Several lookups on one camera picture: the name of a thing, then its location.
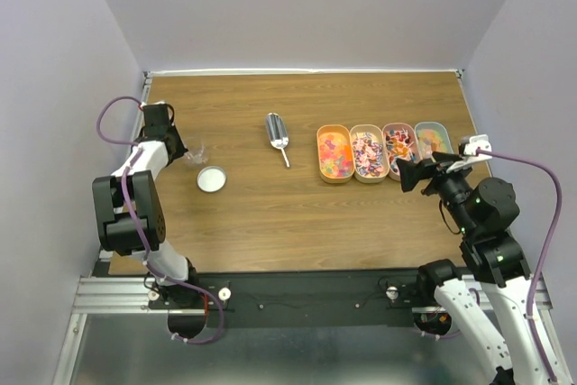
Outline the clear glass jar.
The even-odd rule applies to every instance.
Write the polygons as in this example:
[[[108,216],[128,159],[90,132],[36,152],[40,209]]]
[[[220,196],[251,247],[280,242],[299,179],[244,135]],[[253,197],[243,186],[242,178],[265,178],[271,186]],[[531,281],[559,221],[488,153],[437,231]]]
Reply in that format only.
[[[208,150],[205,141],[199,136],[191,136],[184,140],[187,151],[183,160],[189,167],[204,166],[208,162]]]

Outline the silver metal scoop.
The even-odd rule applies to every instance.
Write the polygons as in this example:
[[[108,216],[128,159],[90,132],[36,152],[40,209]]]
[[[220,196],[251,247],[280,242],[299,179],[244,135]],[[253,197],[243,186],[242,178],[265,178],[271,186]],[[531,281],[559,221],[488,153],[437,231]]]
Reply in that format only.
[[[271,146],[281,152],[286,167],[289,169],[290,163],[286,153],[286,148],[289,145],[289,136],[284,121],[278,114],[268,113],[265,117],[265,127]]]

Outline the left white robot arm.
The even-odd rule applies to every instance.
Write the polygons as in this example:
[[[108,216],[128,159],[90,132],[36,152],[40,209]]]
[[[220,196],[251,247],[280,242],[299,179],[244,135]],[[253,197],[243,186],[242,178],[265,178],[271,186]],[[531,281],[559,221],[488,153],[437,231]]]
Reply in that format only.
[[[143,121],[129,154],[112,174],[94,179],[98,239],[103,250],[138,261],[154,282],[149,291],[167,306],[192,308],[201,301],[195,267],[167,240],[155,180],[188,151],[166,102],[140,103]]]

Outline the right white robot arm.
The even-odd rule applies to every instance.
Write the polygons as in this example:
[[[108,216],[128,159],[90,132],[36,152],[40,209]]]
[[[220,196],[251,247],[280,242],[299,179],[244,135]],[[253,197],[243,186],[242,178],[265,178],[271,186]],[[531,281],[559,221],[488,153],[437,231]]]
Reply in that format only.
[[[536,307],[542,268],[531,269],[520,243],[509,231],[520,210],[513,186],[489,177],[476,188],[467,182],[473,164],[495,157],[476,148],[461,155],[398,162],[403,191],[429,183],[425,196],[437,195],[458,226],[463,260],[489,301],[490,320],[471,297],[463,276],[448,259],[418,269],[417,299],[438,304],[450,316],[477,356],[490,384],[570,384]]]

